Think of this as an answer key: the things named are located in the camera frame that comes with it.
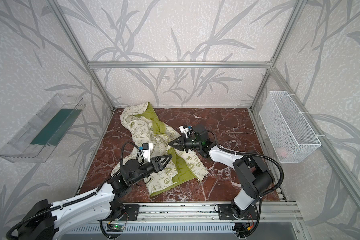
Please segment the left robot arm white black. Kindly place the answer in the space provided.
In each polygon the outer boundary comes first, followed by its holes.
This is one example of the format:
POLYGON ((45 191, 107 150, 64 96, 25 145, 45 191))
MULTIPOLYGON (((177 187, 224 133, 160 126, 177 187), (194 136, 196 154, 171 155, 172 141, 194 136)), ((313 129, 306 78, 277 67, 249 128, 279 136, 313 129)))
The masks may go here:
POLYGON ((56 240, 65 233, 93 221, 113 221, 127 210, 121 198, 131 187, 153 173, 165 169, 172 155, 152 157, 140 164, 132 159, 122 165, 99 187, 67 200, 36 203, 26 216, 8 230, 8 240, 56 240))

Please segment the cream green printed jacket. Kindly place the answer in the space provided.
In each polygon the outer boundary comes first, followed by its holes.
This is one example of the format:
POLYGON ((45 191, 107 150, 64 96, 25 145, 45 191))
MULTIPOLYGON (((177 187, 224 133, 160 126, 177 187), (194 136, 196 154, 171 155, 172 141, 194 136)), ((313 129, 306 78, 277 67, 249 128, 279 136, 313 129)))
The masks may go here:
POLYGON ((171 155, 165 169, 145 179, 151 197, 168 191, 182 183, 197 179, 201 182, 208 170, 195 152, 181 152, 168 145, 181 135, 172 127, 161 122, 151 103, 127 107, 120 116, 121 124, 130 131, 133 142, 152 144, 151 157, 171 155))

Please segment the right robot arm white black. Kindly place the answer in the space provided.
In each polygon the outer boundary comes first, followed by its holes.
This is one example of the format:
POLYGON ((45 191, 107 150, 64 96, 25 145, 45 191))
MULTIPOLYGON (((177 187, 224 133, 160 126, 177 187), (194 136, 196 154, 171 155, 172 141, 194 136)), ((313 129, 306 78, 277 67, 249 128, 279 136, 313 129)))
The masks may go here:
POLYGON ((231 209, 226 211, 233 218, 242 220, 251 214, 259 214, 256 203, 265 195, 277 189, 284 180, 281 165, 274 159, 250 152, 238 152, 221 146, 217 135, 204 125, 181 126, 181 135, 168 143, 183 152, 198 152, 205 159, 232 168, 241 185, 241 190, 231 201, 231 209))

